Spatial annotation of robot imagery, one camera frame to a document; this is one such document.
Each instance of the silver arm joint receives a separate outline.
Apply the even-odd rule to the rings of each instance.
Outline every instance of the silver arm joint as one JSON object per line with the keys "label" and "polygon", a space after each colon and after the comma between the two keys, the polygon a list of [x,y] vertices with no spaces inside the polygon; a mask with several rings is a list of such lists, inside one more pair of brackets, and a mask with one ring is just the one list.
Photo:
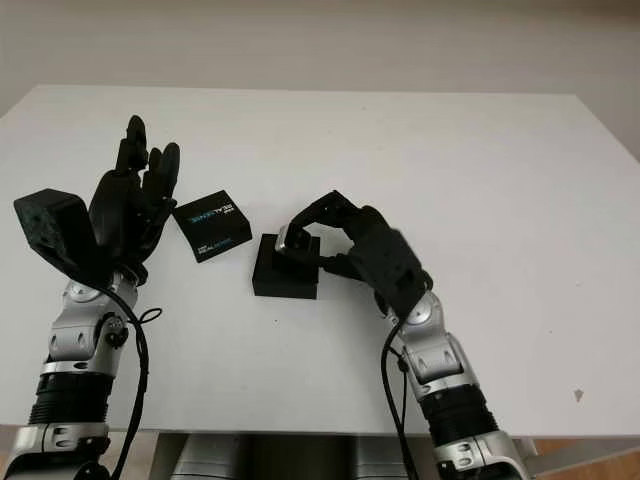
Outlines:
{"label": "silver arm joint", "polygon": [[[393,313],[389,317],[398,321]],[[442,303],[433,292],[423,295],[398,337],[418,401],[438,390],[477,383],[459,342],[445,330]]]}

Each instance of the white wall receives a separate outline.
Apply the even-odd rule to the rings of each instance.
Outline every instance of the white wall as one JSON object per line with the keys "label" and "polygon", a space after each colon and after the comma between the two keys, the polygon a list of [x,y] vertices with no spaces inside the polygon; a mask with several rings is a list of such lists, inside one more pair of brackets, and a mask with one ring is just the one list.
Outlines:
{"label": "white wall", "polygon": [[0,2],[0,115],[37,83],[576,93],[640,158],[636,0]]}

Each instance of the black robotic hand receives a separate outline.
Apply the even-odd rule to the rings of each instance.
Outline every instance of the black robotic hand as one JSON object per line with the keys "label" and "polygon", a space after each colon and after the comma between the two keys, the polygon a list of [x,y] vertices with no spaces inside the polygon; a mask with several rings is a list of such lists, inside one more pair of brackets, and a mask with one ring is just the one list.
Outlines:
{"label": "black robotic hand", "polygon": [[120,270],[141,285],[147,279],[143,262],[176,205],[171,196],[179,166],[175,143],[147,153],[144,123],[134,115],[116,167],[100,180],[88,211],[80,197],[52,189],[20,198],[14,206],[31,248],[70,278],[107,285]]}
{"label": "black robotic hand", "polygon": [[[312,257],[311,235],[304,227],[319,223],[344,230],[353,247],[347,254]],[[403,319],[427,290],[431,277],[402,234],[389,227],[375,208],[358,208],[334,190],[316,200],[282,228],[276,250],[293,261],[314,264],[336,275],[369,284],[378,306]]]}

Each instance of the black product box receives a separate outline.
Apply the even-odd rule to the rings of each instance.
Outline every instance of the black product box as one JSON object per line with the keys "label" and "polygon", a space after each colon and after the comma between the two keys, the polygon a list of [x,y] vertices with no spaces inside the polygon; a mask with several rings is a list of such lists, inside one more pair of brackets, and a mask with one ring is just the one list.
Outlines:
{"label": "black product box", "polygon": [[[253,270],[253,293],[262,297],[315,299],[318,267],[290,263],[275,251],[277,235],[265,233],[260,240]],[[320,237],[311,237],[310,254],[320,255]]]}
{"label": "black product box", "polygon": [[198,263],[251,240],[249,221],[224,190],[173,211]]}

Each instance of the wooden floor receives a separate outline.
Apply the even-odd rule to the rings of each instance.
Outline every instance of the wooden floor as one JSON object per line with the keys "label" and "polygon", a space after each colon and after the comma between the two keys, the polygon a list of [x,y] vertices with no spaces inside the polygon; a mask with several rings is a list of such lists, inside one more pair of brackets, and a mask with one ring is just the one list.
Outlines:
{"label": "wooden floor", "polygon": [[[572,442],[573,440],[538,440],[536,447],[538,452],[547,453]],[[640,452],[539,478],[543,480],[640,480]]]}

